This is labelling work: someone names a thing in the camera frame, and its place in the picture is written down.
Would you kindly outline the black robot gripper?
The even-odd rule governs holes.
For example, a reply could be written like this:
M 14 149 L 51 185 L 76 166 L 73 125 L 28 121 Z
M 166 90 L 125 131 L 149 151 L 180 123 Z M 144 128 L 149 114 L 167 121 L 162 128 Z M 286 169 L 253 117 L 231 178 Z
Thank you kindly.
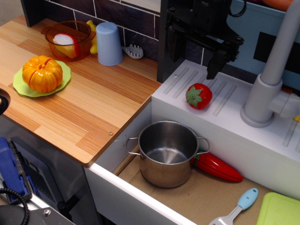
M 171 60 L 185 57 L 190 40 L 205 48 L 215 47 L 207 66 L 207 80 L 215 79 L 227 63 L 235 61 L 244 39 L 229 27 L 227 18 L 242 16 L 244 9 L 233 14 L 231 4 L 231 0 L 187 0 L 181 7 L 169 8 L 166 29 Z M 215 38 L 223 42 L 217 44 Z

